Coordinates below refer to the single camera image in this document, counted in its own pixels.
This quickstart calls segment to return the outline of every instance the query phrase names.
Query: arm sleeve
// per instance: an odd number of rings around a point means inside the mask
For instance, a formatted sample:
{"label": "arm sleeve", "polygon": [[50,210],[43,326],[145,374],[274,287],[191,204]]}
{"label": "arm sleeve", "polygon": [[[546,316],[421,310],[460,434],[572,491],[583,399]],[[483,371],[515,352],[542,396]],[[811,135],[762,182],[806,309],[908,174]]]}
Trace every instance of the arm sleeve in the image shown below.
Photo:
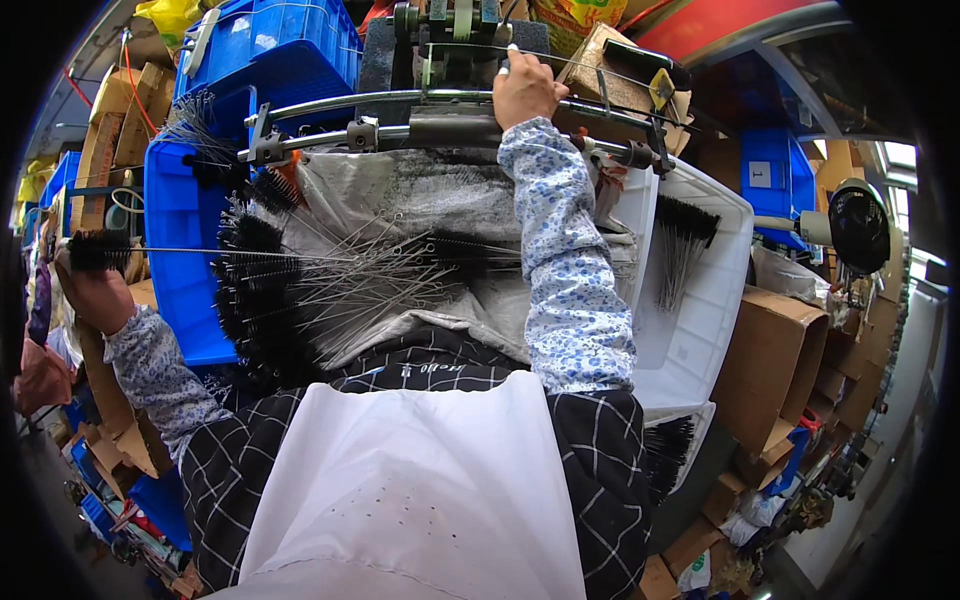
{"label": "arm sleeve", "polygon": [[633,317],[613,290],[583,157],[537,117],[504,132],[497,159],[516,182],[533,371],[549,395],[632,390]]}
{"label": "arm sleeve", "polygon": [[106,339],[104,362],[113,364],[133,407],[147,409],[177,465],[198,427],[232,415],[186,368],[173,330],[153,308],[138,304],[127,324]]}

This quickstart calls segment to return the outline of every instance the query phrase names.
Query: red cable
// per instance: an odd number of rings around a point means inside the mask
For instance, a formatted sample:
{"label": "red cable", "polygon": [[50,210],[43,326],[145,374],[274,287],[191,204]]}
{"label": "red cable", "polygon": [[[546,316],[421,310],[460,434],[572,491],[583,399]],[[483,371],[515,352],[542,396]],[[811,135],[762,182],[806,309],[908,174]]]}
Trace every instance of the red cable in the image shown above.
{"label": "red cable", "polygon": [[66,81],[70,84],[70,87],[73,87],[73,91],[77,92],[77,95],[80,96],[80,99],[84,101],[84,104],[90,108],[93,108],[93,103],[90,102],[90,99],[86,97],[86,94],[84,94],[84,91],[80,89],[80,86],[77,85],[77,82],[73,81],[73,78],[70,77],[70,72],[66,70],[66,67],[62,66],[60,71],[63,71],[63,77],[66,78]]}
{"label": "red cable", "polygon": [[629,21],[627,21],[625,25],[621,25],[620,27],[617,27],[616,30],[622,34],[623,32],[633,27],[640,19],[644,18],[645,16],[647,16],[653,11],[658,11],[659,9],[662,9],[663,7],[670,4],[671,2],[673,2],[673,0],[660,0],[654,6],[650,7],[645,11],[641,11],[640,14],[630,19]]}
{"label": "red cable", "polygon": [[140,102],[140,95],[136,93],[136,84],[133,83],[133,73],[130,70],[130,50],[127,48],[127,45],[124,44],[123,47],[124,58],[127,59],[127,77],[130,78],[130,87],[133,88],[133,98],[136,99],[136,104],[140,107],[140,112],[143,113],[143,118],[147,119],[147,125],[150,126],[150,129],[154,130],[154,135],[160,133],[156,127],[154,127],[154,122],[150,120],[150,115],[147,114],[147,110],[143,107],[143,103]]}

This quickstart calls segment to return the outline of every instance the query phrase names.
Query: woman's right hand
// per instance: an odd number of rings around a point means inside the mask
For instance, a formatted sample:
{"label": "woman's right hand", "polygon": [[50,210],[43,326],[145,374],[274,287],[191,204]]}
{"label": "woman's right hand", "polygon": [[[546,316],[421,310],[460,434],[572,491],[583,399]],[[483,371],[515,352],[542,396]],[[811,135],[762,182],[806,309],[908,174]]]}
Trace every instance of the woman's right hand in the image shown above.
{"label": "woman's right hand", "polygon": [[550,65],[511,46],[509,73],[500,69],[493,78],[493,114],[504,132],[535,117],[552,119],[557,104],[570,93],[566,85],[553,81]]}
{"label": "woman's right hand", "polygon": [[136,314],[136,305],[123,274],[117,271],[70,273],[70,252],[57,251],[54,267],[60,287],[70,305],[87,323],[113,335]]}

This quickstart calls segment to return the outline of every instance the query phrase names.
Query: plastic bag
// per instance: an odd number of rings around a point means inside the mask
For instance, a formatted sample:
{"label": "plastic bag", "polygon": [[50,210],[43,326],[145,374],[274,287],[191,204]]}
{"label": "plastic bag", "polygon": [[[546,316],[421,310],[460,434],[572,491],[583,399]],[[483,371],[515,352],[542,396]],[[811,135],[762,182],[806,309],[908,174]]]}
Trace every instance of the plastic bag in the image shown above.
{"label": "plastic bag", "polygon": [[216,4],[216,0],[151,0],[136,5],[133,16],[153,21],[163,44],[175,49],[183,45],[183,33],[211,8],[207,4]]}
{"label": "plastic bag", "polygon": [[740,514],[757,527],[769,527],[786,498],[752,490],[740,497]]}
{"label": "plastic bag", "polygon": [[677,589],[683,592],[705,588],[710,585],[710,551],[697,557],[677,578]]}
{"label": "plastic bag", "polygon": [[761,246],[751,248],[756,286],[827,310],[830,284],[803,265]]}
{"label": "plastic bag", "polygon": [[569,58],[589,35],[594,23],[615,26],[626,8],[627,0],[534,0],[530,17],[547,24],[550,51]]}
{"label": "plastic bag", "polygon": [[759,530],[759,527],[748,521],[739,512],[730,515],[723,525],[720,525],[720,531],[730,538],[730,543],[737,548],[750,541],[750,538]]}

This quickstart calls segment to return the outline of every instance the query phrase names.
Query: person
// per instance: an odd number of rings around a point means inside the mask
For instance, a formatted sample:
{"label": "person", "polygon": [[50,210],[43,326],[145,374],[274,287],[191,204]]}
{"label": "person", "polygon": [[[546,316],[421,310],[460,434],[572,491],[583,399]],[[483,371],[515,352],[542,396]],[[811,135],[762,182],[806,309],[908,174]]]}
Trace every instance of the person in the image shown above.
{"label": "person", "polygon": [[57,268],[104,360],[179,465],[194,563],[224,598],[627,598],[651,506],[632,317],[567,88],[516,47],[493,85],[516,182],[530,371],[424,326],[324,382],[232,413],[116,273]]}

